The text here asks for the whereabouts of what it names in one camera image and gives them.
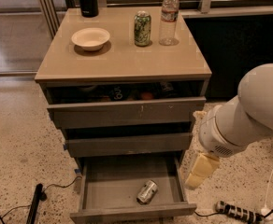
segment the silver can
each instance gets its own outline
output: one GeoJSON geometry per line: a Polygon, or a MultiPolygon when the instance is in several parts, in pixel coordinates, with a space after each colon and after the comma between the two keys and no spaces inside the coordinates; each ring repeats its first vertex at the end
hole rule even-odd
{"type": "Polygon", "coordinates": [[[157,190],[158,190],[158,187],[156,183],[154,183],[152,180],[149,180],[145,183],[145,185],[142,187],[142,189],[138,193],[136,200],[142,205],[148,204],[154,197],[157,190]]]}
{"type": "Polygon", "coordinates": [[[151,15],[148,11],[138,11],[135,15],[135,44],[145,47],[150,44],[151,15]]]}

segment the black bottle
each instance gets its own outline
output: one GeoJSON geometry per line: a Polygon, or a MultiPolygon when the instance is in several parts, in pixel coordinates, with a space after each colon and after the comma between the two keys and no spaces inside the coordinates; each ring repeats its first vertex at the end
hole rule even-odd
{"type": "Polygon", "coordinates": [[[91,18],[98,15],[97,0],[79,0],[81,15],[83,17],[91,18]]]}

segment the bowl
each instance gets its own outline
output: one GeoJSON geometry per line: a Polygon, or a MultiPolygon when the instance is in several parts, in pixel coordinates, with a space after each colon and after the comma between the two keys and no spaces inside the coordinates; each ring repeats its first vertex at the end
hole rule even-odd
{"type": "Polygon", "coordinates": [[[110,34],[102,28],[85,28],[75,32],[71,40],[87,51],[96,51],[103,47],[109,41],[110,34]]]}

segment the concrete floor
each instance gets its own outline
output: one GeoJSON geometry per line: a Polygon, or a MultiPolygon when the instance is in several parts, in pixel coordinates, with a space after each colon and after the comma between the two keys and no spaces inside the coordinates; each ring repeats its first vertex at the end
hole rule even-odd
{"type": "MultiPolygon", "coordinates": [[[[40,17],[37,19],[36,15],[26,16],[26,22],[20,23],[18,21],[23,19],[20,15],[8,15],[8,19],[13,28],[9,30],[10,23],[4,22],[6,25],[2,26],[5,29],[0,29],[0,69],[13,70],[22,68],[22,65],[25,69],[37,69],[50,43],[43,21],[40,17]],[[38,31],[38,35],[24,32],[29,30],[30,25],[37,27],[35,31],[38,31]],[[21,37],[12,39],[13,31],[18,31],[21,37]],[[17,42],[18,39],[30,42],[23,45],[17,42]],[[9,41],[8,49],[5,48],[5,40],[9,41]]],[[[208,111],[214,105],[207,103],[205,110],[208,111]]],[[[52,183],[67,185],[77,176],[74,172],[77,166],[68,153],[63,151],[63,136],[50,121],[46,108],[43,93],[32,78],[0,77],[0,215],[13,207],[29,205],[36,184],[42,183],[44,187],[52,183]]],[[[201,116],[197,116],[194,139],[180,169],[182,175],[186,174],[194,152],[202,149],[197,139],[200,121],[201,116]]],[[[213,206],[219,200],[258,212],[265,202],[267,180],[272,167],[273,138],[253,143],[245,152],[222,159],[221,167],[198,189],[185,189],[188,200],[197,204],[196,211],[200,214],[213,213],[213,206]]],[[[40,203],[37,223],[72,223],[69,214],[78,210],[79,187],[80,180],[67,189],[48,188],[48,199],[40,203]]],[[[273,208],[273,178],[267,205],[273,208]]],[[[28,208],[14,210],[4,221],[11,224],[26,223],[28,212],[28,208]]],[[[122,223],[242,222],[225,216],[192,215],[122,223]]]]}

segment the wooden cabinet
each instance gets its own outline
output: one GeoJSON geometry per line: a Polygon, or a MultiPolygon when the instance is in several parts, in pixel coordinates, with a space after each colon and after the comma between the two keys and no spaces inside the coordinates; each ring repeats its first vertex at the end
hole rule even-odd
{"type": "Polygon", "coordinates": [[[180,163],[211,73],[182,17],[179,44],[163,47],[157,42],[159,8],[145,8],[152,16],[146,48],[130,36],[139,8],[102,8],[92,19],[69,9],[36,75],[50,118],[82,171],[75,223],[183,216],[196,208],[186,200],[180,163]],[[70,37],[95,25],[111,33],[108,49],[81,53],[70,37]],[[161,82],[173,93],[164,93],[161,82]],[[150,204],[140,205],[137,193],[150,179],[159,190],[150,204]]]}

